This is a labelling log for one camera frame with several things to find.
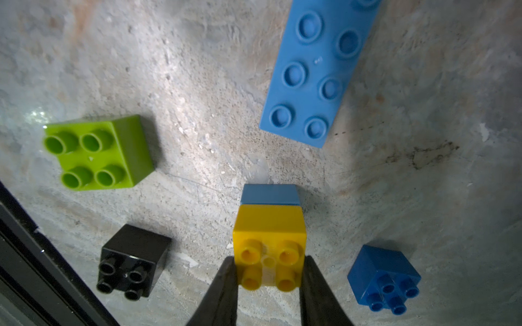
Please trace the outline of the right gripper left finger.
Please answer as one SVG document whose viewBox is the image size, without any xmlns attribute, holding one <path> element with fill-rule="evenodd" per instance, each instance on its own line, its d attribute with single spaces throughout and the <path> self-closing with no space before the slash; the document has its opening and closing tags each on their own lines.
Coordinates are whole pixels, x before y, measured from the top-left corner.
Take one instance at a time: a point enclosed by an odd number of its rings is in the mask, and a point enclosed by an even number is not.
<svg viewBox="0 0 522 326">
<path fill-rule="evenodd" d="M 186 325 L 236 325 L 237 304 L 237 268 L 234 257 L 228 256 Z"/>
</svg>

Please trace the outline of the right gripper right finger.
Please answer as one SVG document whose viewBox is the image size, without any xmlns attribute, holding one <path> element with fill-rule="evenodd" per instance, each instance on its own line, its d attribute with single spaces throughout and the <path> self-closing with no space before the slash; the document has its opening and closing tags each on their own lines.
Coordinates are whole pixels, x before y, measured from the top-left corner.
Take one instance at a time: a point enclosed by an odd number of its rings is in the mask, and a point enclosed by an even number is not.
<svg viewBox="0 0 522 326">
<path fill-rule="evenodd" d="M 304 258 L 300 296 L 301 325 L 353 326 L 318 265 L 311 256 Z"/>
</svg>

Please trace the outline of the yellow square brick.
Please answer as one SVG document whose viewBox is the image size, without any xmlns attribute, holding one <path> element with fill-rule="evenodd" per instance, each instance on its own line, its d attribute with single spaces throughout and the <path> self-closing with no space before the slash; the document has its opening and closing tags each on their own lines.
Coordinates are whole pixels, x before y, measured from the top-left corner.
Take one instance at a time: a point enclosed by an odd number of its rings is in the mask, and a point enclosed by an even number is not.
<svg viewBox="0 0 522 326">
<path fill-rule="evenodd" d="M 238 284 L 282 292 L 302 281 L 307 229 L 301 206 L 241 205 L 232 231 Z"/>
</svg>

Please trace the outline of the light blue square brick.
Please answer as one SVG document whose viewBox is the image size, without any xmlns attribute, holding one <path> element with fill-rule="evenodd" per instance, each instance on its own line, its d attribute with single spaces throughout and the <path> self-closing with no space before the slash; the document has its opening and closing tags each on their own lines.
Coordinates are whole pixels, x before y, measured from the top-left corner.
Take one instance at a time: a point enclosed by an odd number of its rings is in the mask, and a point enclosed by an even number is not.
<svg viewBox="0 0 522 326">
<path fill-rule="evenodd" d="M 241 205 L 293 205 L 300 206 L 294 184 L 245 184 Z"/>
</svg>

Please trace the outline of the light blue long brick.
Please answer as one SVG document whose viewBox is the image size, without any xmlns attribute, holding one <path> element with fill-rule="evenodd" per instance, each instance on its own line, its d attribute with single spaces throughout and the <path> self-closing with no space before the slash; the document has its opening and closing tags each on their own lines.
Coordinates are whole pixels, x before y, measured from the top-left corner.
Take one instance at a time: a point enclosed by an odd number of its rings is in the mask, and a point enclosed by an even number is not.
<svg viewBox="0 0 522 326">
<path fill-rule="evenodd" d="M 260 129 L 322 148 L 379 1 L 293 1 Z"/>
</svg>

